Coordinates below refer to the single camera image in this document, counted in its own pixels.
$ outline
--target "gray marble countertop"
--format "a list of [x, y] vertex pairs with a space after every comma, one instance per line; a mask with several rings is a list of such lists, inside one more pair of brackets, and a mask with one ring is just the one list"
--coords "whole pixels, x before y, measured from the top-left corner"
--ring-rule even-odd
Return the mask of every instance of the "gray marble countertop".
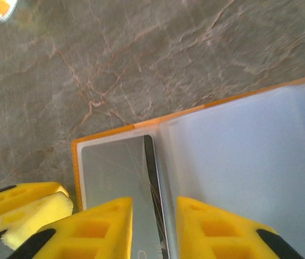
[[305, 77], [305, 0], [52, 2], [0, 24], [0, 188], [73, 196], [73, 139]]

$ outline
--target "yellow sponge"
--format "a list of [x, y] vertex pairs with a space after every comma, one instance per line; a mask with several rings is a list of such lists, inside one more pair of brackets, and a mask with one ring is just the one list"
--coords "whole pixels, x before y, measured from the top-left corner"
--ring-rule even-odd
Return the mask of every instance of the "yellow sponge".
[[2, 241], [11, 249], [16, 250], [35, 232], [54, 221], [72, 214], [73, 203], [62, 192], [57, 192], [29, 205], [11, 212], [12, 220], [20, 218], [12, 224], [2, 236]]

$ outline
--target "marble surface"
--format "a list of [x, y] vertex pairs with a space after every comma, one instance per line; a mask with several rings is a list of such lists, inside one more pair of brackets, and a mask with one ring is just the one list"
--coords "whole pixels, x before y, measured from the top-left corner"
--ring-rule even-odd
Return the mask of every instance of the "marble surface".
[[73, 139], [305, 77], [305, 0], [35, 2], [0, 24], [0, 188], [74, 196]]

